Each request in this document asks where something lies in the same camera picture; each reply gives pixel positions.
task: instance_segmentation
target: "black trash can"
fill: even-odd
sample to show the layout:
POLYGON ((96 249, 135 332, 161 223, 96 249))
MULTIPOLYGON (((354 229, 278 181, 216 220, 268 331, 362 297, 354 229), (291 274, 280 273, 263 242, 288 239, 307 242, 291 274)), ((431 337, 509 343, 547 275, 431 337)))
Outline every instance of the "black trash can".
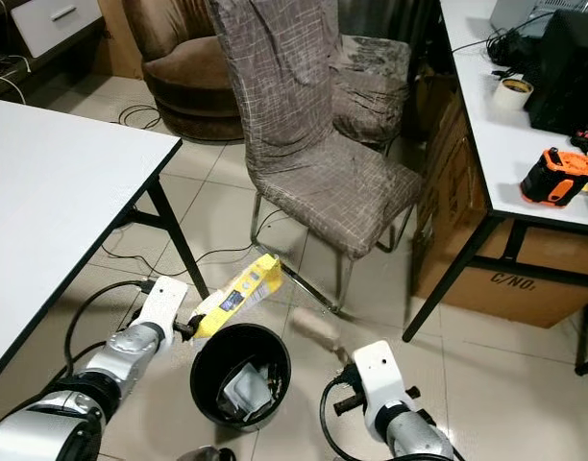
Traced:
POLYGON ((290 383, 290 356, 279 336, 268 328, 254 324, 237 324, 223 328, 210 338, 191 367, 189 387, 200 411, 218 425, 245 432, 263 428, 275 416, 290 383), (247 422, 229 420, 217 405, 225 379, 241 363, 251 362, 275 367, 280 384, 274 402, 266 411, 247 422))

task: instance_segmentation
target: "white drawer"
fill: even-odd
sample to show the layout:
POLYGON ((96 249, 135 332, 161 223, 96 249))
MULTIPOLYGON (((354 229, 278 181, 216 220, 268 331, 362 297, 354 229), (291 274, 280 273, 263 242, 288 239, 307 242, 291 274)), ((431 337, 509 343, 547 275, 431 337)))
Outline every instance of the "white drawer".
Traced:
POLYGON ((102 16, 97 0, 31 0, 12 18, 34 58, 102 16))

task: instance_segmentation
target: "chair leg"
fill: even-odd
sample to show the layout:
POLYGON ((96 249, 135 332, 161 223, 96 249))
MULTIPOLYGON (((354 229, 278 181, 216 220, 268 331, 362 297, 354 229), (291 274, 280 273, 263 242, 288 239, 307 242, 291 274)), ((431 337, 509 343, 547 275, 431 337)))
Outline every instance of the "chair leg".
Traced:
POLYGON ((384 156, 384 157, 388 157, 388 156, 390 155, 390 148, 392 147, 392 143, 394 142, 394 140, 395 140, 396 138, 397 138, 396 136, 395 136, 395 137, 393 137, 392 139, 390 139, 388 142, 386 142, 386 143, 383 145, 383 148, 382 148, 382 150, 383 150, 383 156, 384 156))
MULTIPOLYGON (((256 192, 256 199, 254 201, 254 212, 252 214, 252 228, 251 228, 251 241, 254 244, 254 247, 261 252, 262 254, 266 255, 271 253, 269 249, 267 249, 264 245, 262 245, 257 240, 257 222, 259 219, 259 209, 262 204, 262 196, 259 192, 256 192)), ((350 278, 352 276, 352 269, 354 267, 354 262, 348 259, 349 263, 345 269, 345 273, 341 274, 341 283, 340 289, 338 293, 338 301, 337 303, 333 303, 329 300, 326 296, 320 293, 311 283, 307 280, 303 279, 294 269, 289 267, 287 264, 282 264, 282 270, 294 281, 298 284, 301 288, 303 288, 309 295, 319 301, 324 307, 334 313, 338 313, 343 305, 345 304, 345 298, 347 295, 348 287, 350 285, 350 278)))
POLYGON ((350 287, 350 279, 352 278, 352 270, 354 269, 354 262, 348 258, 347 266, 345 268, 345 272, 341 272, 339 274, 341 276, 341 283, 339 287, 338 293, 338 301, 335 306, 331 308, 331 311, 335 314, 338 314, 343 306, 345 305, 345 298, 348 294, 348 288, 350 287))
POLYGON ((397 247, 399 246, 399 242, 403 238, 403 234, 405 232, 405 228, 407 227, 407 222, 409 221, 409 217, 411 216, 411 212, 413 211, 414 205, 410 206, 407 211, 405 212, 405 216, 403 218, 403 223, 401 224, 401 228, 399 229, 399 233, 396 234, 397 228, 394 224, 390 225, 390 241, 388 246, 384 245, 381 242, 376 243, 376 246, 382 250, 384 253, 392 253, 394 252, 397 247))

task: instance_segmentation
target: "table top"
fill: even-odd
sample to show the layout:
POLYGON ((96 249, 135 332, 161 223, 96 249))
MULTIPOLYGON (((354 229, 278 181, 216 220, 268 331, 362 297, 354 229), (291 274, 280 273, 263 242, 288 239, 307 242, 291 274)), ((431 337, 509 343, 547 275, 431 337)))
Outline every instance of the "table top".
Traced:
MULTIPOLYGON (((453 50, 493 32, 489 18, 495 0, 440 1, 453 50)), ((578 148, 563 134, 531 128, 524 110, 494 106, 498 81, 491 72, 500 67, 490 61, 483 43, 456 51, 453 58, 492 212, 588 230, 588 195, 580 193, 564 208, 553 208, 526 202, 518 186, 546 149, 578 148)))
POLYGON ((171 135, 0 101, 0 359, 180 145, 171 135))

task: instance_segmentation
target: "floor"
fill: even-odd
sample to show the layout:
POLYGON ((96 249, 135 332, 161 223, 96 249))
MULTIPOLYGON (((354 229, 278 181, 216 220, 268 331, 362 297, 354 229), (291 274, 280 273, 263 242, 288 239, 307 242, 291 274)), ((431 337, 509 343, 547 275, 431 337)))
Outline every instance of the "floor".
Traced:
MULTIPOLYGON (((74 85, 55 79, 29 102, 114 121, 125 107, 152 104, 153 100, 143 82, 88 77, 74 85)), ((139 114, 131 117, 131 123, 142 126, 150 119, 147 113, 139 114)), ((168 133, 161 123, 154 130, 168 133)), ((241 142, 184 141, 161 180, 196 257, 210 250, 248 245, 254 187, 246 173, 241 142)), ((143 210, 152 208, 146 197, 137 205, 143 210)), ((262 214, 271 210, 267 206, 262 214)), ((407 237, 414 226, 408 226, 407 237)), ((276 214, 260 241, 326 292, 334 290, 334 252, 296 222, 276 214)), ((161 230, 131 225, 115 231, 106 247, 120 255, 143 255, 161 272, 183 269, 161 230)), ((255 257, 255 251, 210 255, 200 269, 208 286, 217 289, 255 257)), ((405 384, 420 388, 418 403, 469 461, 588 460, 588 376, 573 372, 576 318, 540 329, 441 305, 415 339, 405 344, 400 338, 406 318, 422 302, 413 299, 409 307, 405 302, 408 258, 406 239, 394 254, 373 251, 355 266, 345 309, 349 320, 323 313, 341 331, 346 346, 354 349, 386 339, 405 384)), ((39 390, 62 366, 63 332, 81 301, 114 281, 154 274, 136 260, 112 259, 104 252, 95 255, 0 376, 0 418, 39 390)), ((190 282, 188 277, 179 279, 190 282)), ((143 299, 133 288, 110 292, 82 318, 74 350, 115 331, 143 299)), ((182 311, 188 312, 197 302, 199 297, 191 287, 182 311)), ((296 306, 322 313, 313 299, 287 281, 260 306, 234 318, 271 328, 291 355, 290 388, 267 427, 238 433, 207 420, 196 408, 188 384, 198 347, 178 342, 172 353, 154 360, 112 419, 100 459, 172 461, 213 444, 233 449, 242 461, 332 460, 334 454, 320 431, 318 403, 339 365, 335 357, 290 329, 288 315, 296 306)), ((329 425, 350 454, 363 459, 389 456, 386 447, 367 434, 359 411, 339 419, 331 415, 329 425)))

